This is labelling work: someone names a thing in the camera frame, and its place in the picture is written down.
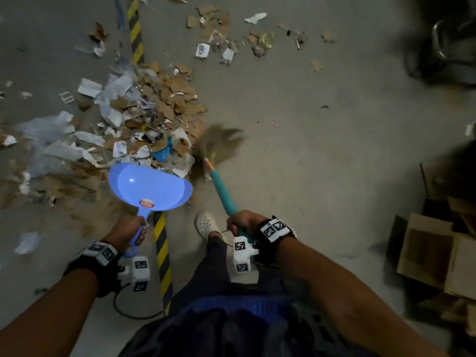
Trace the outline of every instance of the dustpan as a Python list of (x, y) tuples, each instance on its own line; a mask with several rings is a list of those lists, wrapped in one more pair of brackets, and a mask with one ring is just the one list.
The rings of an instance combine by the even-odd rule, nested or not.
[[(151, 211), (180, 207), (192, 194), (192, 185), (188, 180), (130, 163), (114, 165), (108, 179), (114, 194), (127, 204), (138, 207), (137, 215), (145, 219)], [(130, 241), (132, 252), (126, 252), (125, 258), (136, 255), (138, 248), (135, 242), (139, 234), (140, 230)]]

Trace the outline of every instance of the dustpan sticker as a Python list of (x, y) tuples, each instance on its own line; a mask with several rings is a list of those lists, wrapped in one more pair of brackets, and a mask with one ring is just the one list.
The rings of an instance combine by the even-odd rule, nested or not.
[(155, 203), (150, 199), (140, 199), (139, 204), (144, 208), (153, 208)]

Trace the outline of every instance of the black cable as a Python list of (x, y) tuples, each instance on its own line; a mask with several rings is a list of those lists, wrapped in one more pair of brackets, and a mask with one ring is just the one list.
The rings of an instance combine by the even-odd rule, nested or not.
[(131, 315), (128, 315), (128, 314), (122, 312), (122, 311), (118, 308), (116, 302), (117, 302), (117, 298), (118, 298), (119, 293), (121, 293), (121, 291), (122, 291), (125, 287), (127, 287), (127, 286), (130, 286), (130, 283), (126, 284), (124, 287), (121, 287), (121, 289), (116, 293), (116, 295), (114, 296), (114, 299), (112, 300), (112, 306), (114, 307), (114, 310), (115, 310), (117, 313), (119, 313), (122, 317), (130, 318), (130, 319), (135, 319), (135, 320), (144, 320), (144, 319), (156, 318), (156, 317), (160, 316), (161, 314), (163, 314), (164, 317), (165, 317), (164, 311), (160, 311), (160, 312), (158, 312), (158, 313), (156, 313), (156, 314), (154, 314), (154, 315), (148, 316), (148, 317), (134, 317), (134, 316), (131, 316)]

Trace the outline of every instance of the hazard stripe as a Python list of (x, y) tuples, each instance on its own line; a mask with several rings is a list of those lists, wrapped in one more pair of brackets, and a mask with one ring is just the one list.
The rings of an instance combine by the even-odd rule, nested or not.
[(140, 32), (139, 4), (137, 0), (128, 0), (128, 2), (127, 17), (129, 21), (130, 44), (132, 46), (134, 63), (140, 65), (144, 64), (145, 58)]
[(158, 275), (160, 277), (160, 295), (165, 314), (169, 314), (170, 301), (172, 300), (172, 272), (170, 271), (169, 244), (165, 229), (165, 214), (155, 212), (152, 216), (154, 221), (155, 251), (157, 255)]

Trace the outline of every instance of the hand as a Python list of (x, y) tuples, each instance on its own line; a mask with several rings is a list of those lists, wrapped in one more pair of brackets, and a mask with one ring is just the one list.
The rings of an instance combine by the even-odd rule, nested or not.
[(244, 228), (250, 236), (255, 234), (259, 223), (266, 220), (265, 216), (252, 212), (250, 210), (240, 210), (233, 213), (230, 218), (227, 219), (227, 229), (233, 233), (235, 237), (239, 236), (238, 228)]
[[(136, 235), (140, 227), (146, 225), (146, 220), (143, 216), (121, 216), (116, 225), (112, 228), (109, 234), (102, 240), (112, 244), (120, 253), (124, 253), (129, 248), (129, 243)], [(139, 237), (136, 240), (136, 246), (144, 241), (146, 237), (146, 229), (140, 231)]]

